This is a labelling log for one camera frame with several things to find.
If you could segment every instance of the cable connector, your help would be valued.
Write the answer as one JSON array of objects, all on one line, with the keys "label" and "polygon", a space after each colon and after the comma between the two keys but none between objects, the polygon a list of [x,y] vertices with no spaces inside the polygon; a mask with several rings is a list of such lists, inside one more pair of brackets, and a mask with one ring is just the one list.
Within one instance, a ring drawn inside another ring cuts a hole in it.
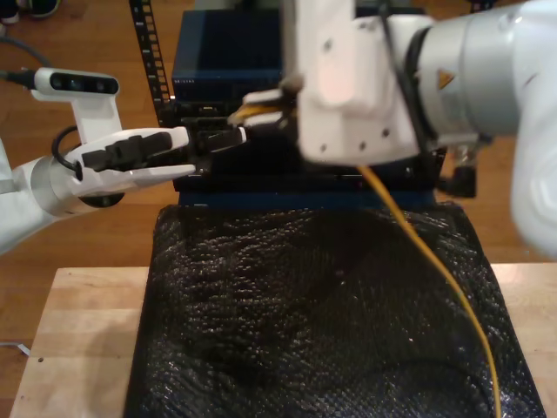
[{"label": "cable connector", "polygon": [[34,70],[23,70],[19,72],[7,71],[5,79],[11,83],[20,84],[28,90],[35,90],[35,74]]}]

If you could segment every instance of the black cable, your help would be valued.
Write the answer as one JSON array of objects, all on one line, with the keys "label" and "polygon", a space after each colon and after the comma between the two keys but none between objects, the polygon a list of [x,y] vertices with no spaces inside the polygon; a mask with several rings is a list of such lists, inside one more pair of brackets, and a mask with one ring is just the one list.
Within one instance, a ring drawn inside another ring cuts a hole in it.
[{"label": "black cable", "polygon": [[43,54],[38,52],[32,46],[26,44],[23,41],[20,41],[19,39],[14,39],[13,37],[0,37],[0,43],[13,45],[16,48],[19,48],[20,50],[27,52],[29,55],[34,57],[39,63],[41,63],[43,67],[52,66],[50,60],[47,57],[45,57]]},{"label": "black cable", "polygon": [[77,126],[68,126],[66,129],[64,129],[63,131],[61,131],[60,133],[58,133],[58,135],[54,138],[54,140],[52,141],[52,157],[54,157],[54,159],[60,163],[60,165],[63,165],[64,167],[66,167],[68,170],[72,170],[74,173],[76,173],[76,175],[79,177],[80,176],[80,165],[78,163],[71,163],[70,161],[68,161],[66,158],[64,158],[62,156],[62,154],[60,154],[60,143],[62,142],[62,140],[69,135],[70,133],[77,131]]},{"label": "black cable", "polygon": [[389,61],[393,68],[394,74],[397,79],[397,84],[399,85],[402,98],[405,101],[406,108],[408,110],[408,116],[412,122],[414,129],[414,134],[416,136],[416,142],[418,144],[420,160],[424,169],[426,170],[427,177],[433,182],[437,183],[437,173],[435,167],[433,166],[433,160],[430,155],[430,150],[428,148],[428,143],[433,140],[426,133],[426,129],[421,123],[421,116],[419,114],[418,106],[419,96],[414,89],[413,81],[410,76],[406,74],[402,65],[399,64],[394,51],[393,34],[391,32],[391,25],[389,24],[389,17],[392,15],[391,12],[391,2],[390,0],[382,0],[379,4],[378,9],[379,18],[383,26],[383,31],[385,32],[386,46],[389,56]]}]

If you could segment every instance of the wooden floor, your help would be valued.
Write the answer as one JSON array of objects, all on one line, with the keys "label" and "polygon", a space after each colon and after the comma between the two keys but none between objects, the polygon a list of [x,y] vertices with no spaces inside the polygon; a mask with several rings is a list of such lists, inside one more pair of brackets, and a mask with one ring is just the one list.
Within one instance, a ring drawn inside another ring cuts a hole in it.
[{"label": "wooden floor", "polygon": [[[170,70],[181,11],[193,1],[153,3]],[[437,18],[467,12],[467,3],[460,0],[415,3],[426,6]],[[125,0],[68,0],[51,19],[33,22],[24,18],[9,33],[36,46],[56,67],[100,71],[118,78],[122,93],[117,103],[124,128],[157,125]],[[0,44],[0,68],[22,66],[33,68],[36,63]],[[19,86],[0,84],[0,137],[12,166],[48,153],[55,134],[72,124],[68,105],[39,103]],[[463,206],[492,262],[540,261],[543,258],[522,244],[510,219],[513,148],[511,138],[502,138],[483,153],[480,196]],[[177,198],[171,184],[126,196],[113,209],[54,225],[0,256],[0,340],[32,344],[59,267],[147,266],[157,214]],[[10,413],[24,365],[25,358],[17,351],[0,348],[0,418]]]}]

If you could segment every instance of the orange warning label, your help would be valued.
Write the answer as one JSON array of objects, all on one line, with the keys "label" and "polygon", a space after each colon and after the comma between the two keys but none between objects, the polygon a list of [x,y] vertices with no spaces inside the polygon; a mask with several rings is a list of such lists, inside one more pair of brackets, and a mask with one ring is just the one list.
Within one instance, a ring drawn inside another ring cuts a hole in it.
[{"label": "orange warning label", "polygon": [[445,70],[439,70],[437,71],[438,75],[439,75],[439,90],[443,90],[445,87],[447,87],[456,77],[454,74],[452,74],[449,71],[445,71]]}]

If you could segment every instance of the yellow cable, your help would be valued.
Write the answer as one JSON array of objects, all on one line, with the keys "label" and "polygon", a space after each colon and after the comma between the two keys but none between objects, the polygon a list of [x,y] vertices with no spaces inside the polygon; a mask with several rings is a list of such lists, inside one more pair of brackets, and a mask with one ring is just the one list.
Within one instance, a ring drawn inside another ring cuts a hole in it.
[{"label": "yellow cable", "polygon": [[264,105],[259,105],[259,104],[245,104],[242,107],[240,107],[237,111],[235,111],[231,117],[238,119],[238,120],[244,120],[247,118],[250,118],[252,116],[258,116],[258,115],[263,115],[266,113],[274,113],[275,111],[282,111],[282,109],[280,109],[277,106],[264,106]]},{"label": "yellow cable", "polygon": [[476,329],[478,336],[480,337],[481,345],[486,352],[487,363],[489,364],[489,371],[492,376],[493,380],[493,397],[495,399],[495,418],[501,418],[501,398],[500,398],[500,390],[499,390],[499,380],[497,378],[497,368],[495,367],[495,359],[493,358],[493,353],[491,352],[491,348],[489,347],[489,340],[486,337],[483,329],[481,328],[481,324],[474,313],[470,302],[464,295],[464,292],[459,286],[459,283],[453,277],[451,272],[445,267],[443,262],[439,260],[437,255],[427,246],[426,242],[416,233],[416,230],[413,228],[412,225],[405,219],[404,214],[400,210],[399,206],[394,201],[391,193],[386,189],[383,185],[379,177],[369,168],[366,166],[358,167],[359,172],[362,174],[364,179],[369,183],[369,185],[375,190],[375,192],[379,195],[381,200],[385,203],[385,205],[389,208],[393,217],[396,219],[397,223],[400,227],[404,230],[406,235],[412,240],[412,242],[419,248],[419,250],[427,257],[428,260],[432,262],[432,264],[445,276],[445,279],[449,286],[454,290],[454,292],[459,297],[460,303],[464,307],[464,310],[470,317],[470,320],[473,323],[473,327]]}]

